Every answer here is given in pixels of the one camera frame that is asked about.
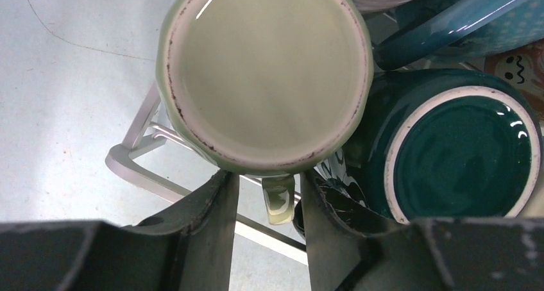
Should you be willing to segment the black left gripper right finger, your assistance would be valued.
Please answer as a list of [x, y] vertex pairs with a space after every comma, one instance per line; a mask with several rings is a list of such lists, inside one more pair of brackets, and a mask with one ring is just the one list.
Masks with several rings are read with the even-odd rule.
[[403, 225], [300, 176], [313, 290], [542, 290], [543, 219], [426, 218]]

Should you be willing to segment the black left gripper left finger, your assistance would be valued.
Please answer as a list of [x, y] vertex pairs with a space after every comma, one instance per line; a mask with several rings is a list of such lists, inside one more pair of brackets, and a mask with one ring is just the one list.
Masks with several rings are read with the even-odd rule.
[[227, 290], [239, 177], [221, 170], [135, 226], [1, 225], [2, 290]]

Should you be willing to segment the light green mug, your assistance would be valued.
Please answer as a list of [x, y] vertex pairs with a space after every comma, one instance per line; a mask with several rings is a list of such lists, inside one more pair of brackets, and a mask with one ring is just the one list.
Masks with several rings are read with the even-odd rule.
[[351, 0], [176, 0], [160, 30], [174, 130], [220, 169], [260, 178], [272, 225], [294, 218], [295, 175], [353, 135], [372, 79]]

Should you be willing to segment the dark teal mug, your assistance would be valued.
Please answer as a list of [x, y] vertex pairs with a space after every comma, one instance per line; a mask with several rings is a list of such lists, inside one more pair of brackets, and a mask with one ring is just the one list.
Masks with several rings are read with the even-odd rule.
[[359, 127], [313, 179], [335, 217], [377, 234], [424, 217], [516, 217], [542, 158], [536, 114], [500, 78], [380, 72]]

